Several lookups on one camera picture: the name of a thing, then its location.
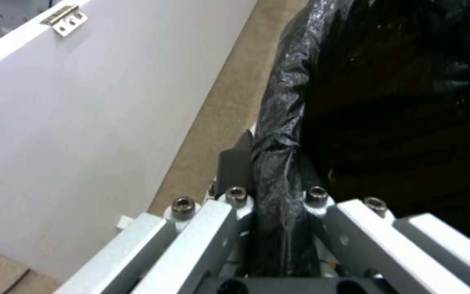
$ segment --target bolt head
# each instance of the bolt head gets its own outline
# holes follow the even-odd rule
[[[226,190],[226,202],[235,208],[241,208],[246,205],[248,192],[241,186],[230,187]]]
[[[176,198],[171,205],[171,213],[175,219],[190,219],[195,215],[195,201],[189,197]]]
[[[212,181],[211,183],[209,183],[208,196],[215,197],[215,181]]]
[[[328,192],[321,186],[313,186],[306,193],[306,203],[312,207],[322,207],[328,201]]]
[[[388,210],[388,205],[376,197],[366,197],[364,198],[364,204],[369,207],[375,214],[378,214],[381,218],[386,216]]]

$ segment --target garbage bag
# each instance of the garbage bag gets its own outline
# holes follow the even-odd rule
[[[311,0],[286,26],[252,150],[252,275],[314,272],[302,154],[337,202],[470,236],[470,0]]]

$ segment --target brown floor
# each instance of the brown floor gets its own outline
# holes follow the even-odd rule
[[[215,176],[218,153],[231,147],[255,122],[280,32],[306,2],[258,0],[149,212],[162,214],[179,196],[202,201]],[[25,270],[0,255],[0,293]],[[58,285],[49,277],[30,272],[12,293],[49,293]]]

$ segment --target white board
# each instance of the white board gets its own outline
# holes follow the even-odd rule
[[[254,4],[66,0],[1,38],[0,253],[64,281],[145,211]]]

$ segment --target metal hinge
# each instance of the metal hinge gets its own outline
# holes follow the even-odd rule
[[[79,10],[79,5],[71,5],[62,7],[43,20],[41,24],[51,26],[59,35],[66,37],[86,20],[88,17]]]

